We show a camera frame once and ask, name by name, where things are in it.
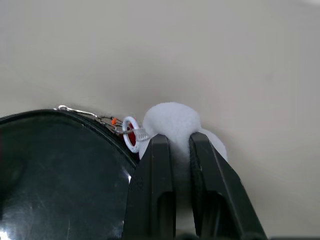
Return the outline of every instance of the white plastic ring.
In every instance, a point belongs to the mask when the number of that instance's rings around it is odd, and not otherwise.
[[[127,116],[122,121],[122,131],[128,130],[128,125],[132,124],[134,129],[139,129],[139,124],[132,116]],[[128,134],[123,135],[123,139],[125,142],[125,145],[128,147],[128,149],[133,153],[138,153],[140,149],[140,143],[138,141],[135,141],[135,145],[132,145],[130,142]]]

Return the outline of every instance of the key ring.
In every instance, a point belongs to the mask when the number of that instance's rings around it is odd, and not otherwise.
[[[133,126],[133,131],[139,129],[139,124],[137,123],[137,121],[132,117],[132,116],[127,116],[123,119],[122,122],[122,131],[125,132],[127,131],[129,124],[132,124]],[[126,146],[128,147],[128,149],[133,152],[133,153],[138,153],[139,149],[140,149],[140,142],[139,141],[135,141],[135,145],[132,145],[132,143],[130,142],[128,133],[124,133],[123,134],[123,139],[124,142],[126,144]]]

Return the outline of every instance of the glossy black surface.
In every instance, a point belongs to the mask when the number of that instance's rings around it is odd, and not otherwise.
[[[1,240],[119,237],[134,167],[84,124],[59,115],[0,123]]]

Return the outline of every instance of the white wall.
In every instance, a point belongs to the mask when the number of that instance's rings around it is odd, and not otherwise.
[[[196,109],[269,236],[320,236],[320,5],[1,0],[0,115]]]

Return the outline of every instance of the beige background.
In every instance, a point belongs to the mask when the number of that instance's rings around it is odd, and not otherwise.
[[[0,115],[197,110],[269,236],[320,236],[320,5],[1,0]]]

